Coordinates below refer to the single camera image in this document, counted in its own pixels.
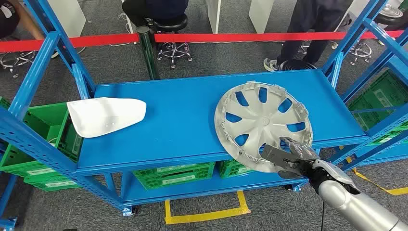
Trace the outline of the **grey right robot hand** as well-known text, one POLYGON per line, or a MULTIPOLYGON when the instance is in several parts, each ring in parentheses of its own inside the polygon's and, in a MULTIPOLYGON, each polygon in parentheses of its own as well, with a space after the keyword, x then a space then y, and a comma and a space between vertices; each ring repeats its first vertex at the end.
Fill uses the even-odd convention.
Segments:
POLYGON ((289 137, 280 137, 280 140, 289 147, 289 152, 267 144, 261 157, 275 165, 281 178, 303 178, 319 155, 310 146, 289 137))

